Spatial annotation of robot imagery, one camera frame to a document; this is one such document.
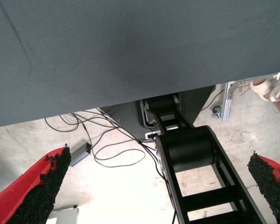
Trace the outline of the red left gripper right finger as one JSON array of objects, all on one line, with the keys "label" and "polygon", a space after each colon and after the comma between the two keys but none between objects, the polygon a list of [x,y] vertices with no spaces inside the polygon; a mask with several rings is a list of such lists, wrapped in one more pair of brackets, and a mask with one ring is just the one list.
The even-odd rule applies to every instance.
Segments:
[{"label": "red left gripper right finger", "polygon": [[247,166],[280,224],[280,164],[254,152]]}]

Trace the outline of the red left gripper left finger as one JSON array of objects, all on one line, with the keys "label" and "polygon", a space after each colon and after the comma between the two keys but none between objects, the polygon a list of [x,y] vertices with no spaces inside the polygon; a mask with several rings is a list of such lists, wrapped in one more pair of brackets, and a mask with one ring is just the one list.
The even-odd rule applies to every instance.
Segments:
[{"label": "red left gripper left finger", "polygon": [[0,192],[0,224],[44,224],[71,161],[67,145],[48,152]]}]

